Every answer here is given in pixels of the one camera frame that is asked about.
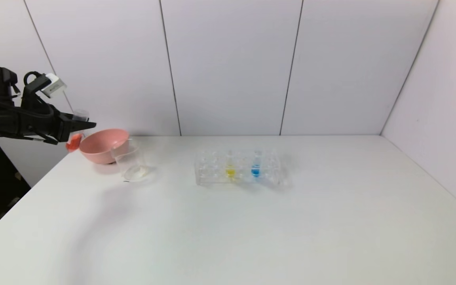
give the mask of clear plastic cup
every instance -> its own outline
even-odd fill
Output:
[[[112,146],[110,153],[116,159],[125,181],[140,181],[147,174],[148,169],[138,141],[134,139],[118,141]]]

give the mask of table surface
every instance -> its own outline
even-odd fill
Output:
[[[0,284],[456,284],[456,199],[378,136],[138,137],[74,152],[0,221]],[[284,183],[197,186],[196,151],[275,148]]]

